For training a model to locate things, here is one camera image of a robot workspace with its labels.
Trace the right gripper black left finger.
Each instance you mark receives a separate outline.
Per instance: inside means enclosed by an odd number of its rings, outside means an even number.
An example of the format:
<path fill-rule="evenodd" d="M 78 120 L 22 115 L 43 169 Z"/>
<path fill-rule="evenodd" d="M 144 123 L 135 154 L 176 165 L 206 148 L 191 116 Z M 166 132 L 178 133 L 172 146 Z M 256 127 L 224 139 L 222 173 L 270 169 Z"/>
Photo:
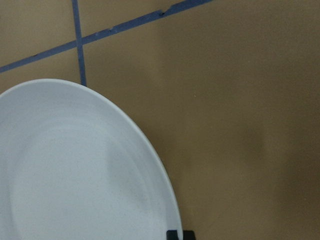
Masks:
<path fill-rule="evenodd" d="M 177 230 L 167 230 L 166 240 L 179 240 Z"/>

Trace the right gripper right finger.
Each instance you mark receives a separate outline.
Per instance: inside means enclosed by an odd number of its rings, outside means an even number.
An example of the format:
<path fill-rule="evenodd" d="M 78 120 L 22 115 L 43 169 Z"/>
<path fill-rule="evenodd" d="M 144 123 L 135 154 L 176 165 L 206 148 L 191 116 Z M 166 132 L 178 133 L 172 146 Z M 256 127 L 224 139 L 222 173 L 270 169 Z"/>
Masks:
<path fill-rule="evenodd" d="M 193 230 L 183 230 L 183 240 L 196 240 L 196 235 Z"/>

